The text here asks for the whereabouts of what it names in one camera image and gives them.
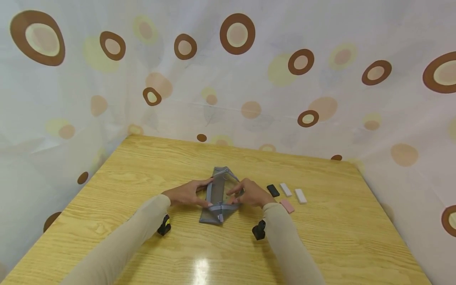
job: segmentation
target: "hand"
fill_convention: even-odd
[[[254,181],[244,178],[238,185],[227,192],[227,195],[239,193],[244,189],[244,194],[233,200],[233,204],[244,203],[251,206],[264,207],[268,203],[276,203],[275,199]]]
[[[184,185],[166,190],[162,194],[168,196],[171,200],[171,206],[199,205],[203,208],[207,208],[212,206],[212,204],[206,200],[198,198],[197,192],[204,189],[204,187],[211,183],[212,180],[214,180],[212,177],[206,180],[192,180]]]

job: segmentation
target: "beige sleeve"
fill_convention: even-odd
[[[98,244],[61,282],[63,285],[114,284],[130,258],[161,226],[170,199],[146,201],[124,224]]]
[[[266,237],[288,285],[326,284],[320,270],[299,238],[293,220],[278,203],[263,207]]]

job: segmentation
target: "shower curtain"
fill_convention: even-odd
[[[456,280],[453,0],[1,5],[0,280],[129,134],[350,161]]]

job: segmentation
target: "right hand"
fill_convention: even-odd
[[[254,207],[264,207],[268,203],[276,203],[275,199],[258,186],[254,181],[244,178],[238,185],[227,192],[227,195],[239,193],[244,189],[244,194],[233,200],[233,204],[244,203]]]

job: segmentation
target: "black clamp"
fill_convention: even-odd
[[[256,240],[264,239],[266,237],[266,233],[264,232],[264,228],[266,227],[266,222],[261,220],[258,225],[252,228],[252,232],[256,238]]]
[[[166,216],[163,218],[163,223],[161,226],[158,228],[157,233],[161,234],[164,236],[171,230],[171,224],[170,224],[170,216],[166,214]]]

